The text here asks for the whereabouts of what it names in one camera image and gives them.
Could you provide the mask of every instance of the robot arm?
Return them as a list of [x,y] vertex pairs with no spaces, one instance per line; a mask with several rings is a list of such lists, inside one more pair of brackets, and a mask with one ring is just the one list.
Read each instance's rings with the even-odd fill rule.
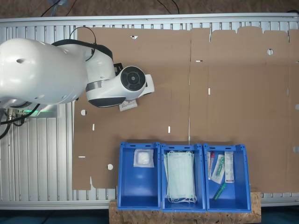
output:
[[137,67],[116,76],[112,52],[102,45],[11,39],[0,52],[0,108],[69,103],[84,90],[91,104],[108,107],[154,91],[151,76]]

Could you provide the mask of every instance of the sterile package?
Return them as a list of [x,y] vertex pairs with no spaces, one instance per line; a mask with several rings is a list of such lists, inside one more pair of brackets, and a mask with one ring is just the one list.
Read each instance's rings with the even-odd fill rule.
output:
[[154,150],[153,149],[135,149],[134,167],[154,167]]
[[137,107],[136,100],[125,100],[122,104],[119,105],[120,111],[125,111],[131,108]]
[[224,155],[219,154],[216,166],[212,175],[212,181],[221,184],[225,170]]
[[208,178],[209,180],[211,179],[210,177],[210,162],[211,162],[211,152],[207,151],[206,152],[206,156],[207,156],[207,170],[208,170]]
[[225,157],[225,183],[234,183],[234,153],[224,152]]

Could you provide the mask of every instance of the green led light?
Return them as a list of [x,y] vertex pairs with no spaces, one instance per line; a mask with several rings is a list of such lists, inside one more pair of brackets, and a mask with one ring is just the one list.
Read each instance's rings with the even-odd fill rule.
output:
[[33,114],[31,115],[32,117],[35,117],[38,114],[38,111],[34,111]]

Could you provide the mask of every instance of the blue plastic bin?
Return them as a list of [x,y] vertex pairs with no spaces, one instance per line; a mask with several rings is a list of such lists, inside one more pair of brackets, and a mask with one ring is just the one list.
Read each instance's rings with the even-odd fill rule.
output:
[[[153,149],[154,168],[134,167],[135,149]],[[160,152],[159,142],[121,143],[117,201],[119,210],[161,209]]]
[[[205,179],[206,179],[206,208],[208,212],[251,212],[251,198],[249,174],[247,165],[246,148],[244,145],[236,146],[209,146],[204,144],[205,157]],[[227,183],[226,188],[220,197],[214,201],[213,197],[221,186],[208,179],[208,164],[206,152],[214,151],[214,162],[212,172],[214,171],[219,154],[224,152],[234,152],[234,183]]]
[[[164,168],[164,154],[170,151],[193,151],[194,153],[194,183],[195,194],[197,197],[196,203],[170,203],[167,198],[167,179]],[[162,166],[162,211],[163,212],[205,212],[206,211],[206,196],[204,183],[204,167],[202,147],[197,145],[175,146],[161,145],[161,166]]]

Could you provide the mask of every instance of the cardboard sheet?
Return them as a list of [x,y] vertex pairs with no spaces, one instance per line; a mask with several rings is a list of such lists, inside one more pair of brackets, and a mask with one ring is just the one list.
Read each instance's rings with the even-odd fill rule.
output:
[[245,144],[251,185],[298,192],[298,36],[289,43],[286,32],[257,27],[214,31],[211,42],[209,34],[192,30],[191,142]]
[[[123,112],[80,96],[73,189],[89,190],[90,177],[95,188],[115,188],[121,141],[188,143],[190,118],[191,144],[246,146],[250,184],[261,192],[299,192],[298,30],[290,30],[290,42],[284,31],[257,27],[214,31],[211,41],[208,28],[93,30],[114,63],[151,74],[156,91]],[[94,41],[87,29],[78,30],[78,39]]]
[[[191,33],[116,28],[93,31],[98,44],[112,51],[114,63],[134,65],[151,74],[155,93],[137,99],[136,108],[122,112],[118,106],[94,107],[85,94],[79,97],[74,112],[72,179],[77,190],[91,189],[90,177],[95,188],[115,188],[122,141],[188,144]],[[89,30],[79,29],[78,40],[94,42],[94,37]],[[108,170],[108,164],[114,168]]]

